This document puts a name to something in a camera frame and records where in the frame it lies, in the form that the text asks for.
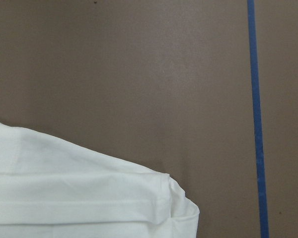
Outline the white long-sleeve printed shirt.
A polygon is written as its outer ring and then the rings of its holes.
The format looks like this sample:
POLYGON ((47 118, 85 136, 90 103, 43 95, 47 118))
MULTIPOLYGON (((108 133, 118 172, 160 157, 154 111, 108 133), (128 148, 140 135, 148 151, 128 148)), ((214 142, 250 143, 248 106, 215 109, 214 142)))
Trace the white long-sleeve printed shirt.
POLYGON ((166 173, 0 123, 0 238, 194 238, 166 173))

